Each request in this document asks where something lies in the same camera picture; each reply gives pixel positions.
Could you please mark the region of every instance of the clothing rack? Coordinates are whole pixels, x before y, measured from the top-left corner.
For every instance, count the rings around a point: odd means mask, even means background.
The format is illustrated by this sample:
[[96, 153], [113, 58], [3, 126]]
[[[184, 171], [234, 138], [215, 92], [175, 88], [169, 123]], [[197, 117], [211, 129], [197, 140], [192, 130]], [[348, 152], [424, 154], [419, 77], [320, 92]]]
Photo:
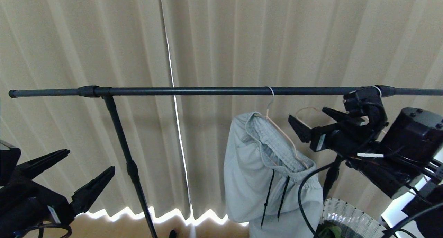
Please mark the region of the clothing rack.
[[[391, 86], [375, 86], [381, 97], [393, 95], [424, 95], [443, 96], [442, 89], [420, 89], [420, 88], [394, 88]], [[118, 116], [117, 107], [113, 96], [172, 96], [172, 95], [345, 95], [361, 87], [159, 87], [159, 88], [113, 88], [99, 87], [95, 85], [72, 89], [41, 89], [41, 90], [11, 90], [11, 98], [34, 97], [34, 96], [83, 96], [104, 99], [106, 107], [112, 118], [123, 155], [126, 160], [128, 175], [134, 184], [140, 205], [142, 207], [146, 222], [153, 238], [158, 238], [152, 222], [146, 199], [140, 183], [137, 164], [134, 162], [126, 141], [125, 133]], [[332, 185], [336, 180], [327, 175], [325, 185]]]

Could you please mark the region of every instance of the laundry basket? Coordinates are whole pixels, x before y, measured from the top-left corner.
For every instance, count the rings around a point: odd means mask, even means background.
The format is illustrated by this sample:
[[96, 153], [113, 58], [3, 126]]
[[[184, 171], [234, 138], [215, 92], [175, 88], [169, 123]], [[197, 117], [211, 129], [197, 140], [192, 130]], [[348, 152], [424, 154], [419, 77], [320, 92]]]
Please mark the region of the laundry basket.
[[337, 198], [325, 201], [321, 223], [330, 222], [342, 229], [346, 238], [380, 238], [386, 230], [358, 208]]

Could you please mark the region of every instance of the hanging clothes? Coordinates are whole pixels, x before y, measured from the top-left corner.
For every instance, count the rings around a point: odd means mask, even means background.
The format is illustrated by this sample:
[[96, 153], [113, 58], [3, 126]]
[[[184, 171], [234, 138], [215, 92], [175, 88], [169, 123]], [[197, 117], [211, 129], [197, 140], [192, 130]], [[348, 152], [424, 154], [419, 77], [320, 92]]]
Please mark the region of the hanging clothes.
[[[249, 222], [252, 238], [312, 237], [299, 211], [297, 190], [315, 163], [300, 152], [299, 161], [277, 129], [257, 115], [238, 115], [231, 123], [223, 171], [228, 217]], [[317, 175], [305, 183], [302, 204], [315, 229], [323, 209]]]

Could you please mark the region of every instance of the green cloth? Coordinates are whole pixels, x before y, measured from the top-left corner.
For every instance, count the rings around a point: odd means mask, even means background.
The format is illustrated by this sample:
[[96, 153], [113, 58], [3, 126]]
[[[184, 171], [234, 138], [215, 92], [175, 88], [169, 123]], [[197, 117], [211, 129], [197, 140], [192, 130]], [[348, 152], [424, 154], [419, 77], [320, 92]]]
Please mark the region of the green cloth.
[[341, 238], [342, 237], [342, 229], [334, 225], [330, 222], [325, 222], [320, 224], [316, 231], [317, 235], [320, 238]]

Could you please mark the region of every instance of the wooden floor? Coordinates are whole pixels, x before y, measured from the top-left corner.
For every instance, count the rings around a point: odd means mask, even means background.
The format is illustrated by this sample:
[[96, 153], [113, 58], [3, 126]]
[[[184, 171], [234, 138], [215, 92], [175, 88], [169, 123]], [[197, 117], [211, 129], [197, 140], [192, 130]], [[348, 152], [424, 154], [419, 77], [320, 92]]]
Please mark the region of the wooden floor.
[[[134, 220], [124, 214], [117, 221], [111, 222], [108, 217], [92, 219], [87, 215], [78, 216], [72, 223], [71, 238], [145, 238], [151, 237], [145, 219]], [[161, 224], [155, 224], [159, 238], [167, 238], [169, 232], [174, 229], [179, 238], [211, 237], [226, 238], [249, 237], [248, 227], [227, 221], [224, 225], [215, 223], [212, 219], [206, 219], [198, 226], [185, 225], [179, 217], [173, 217]], [[63, 230], [45, 229], [44, 238], [59, 238], [64, 234]], [[29, 233], [26, 238], [37, 237], [37, 233]]]

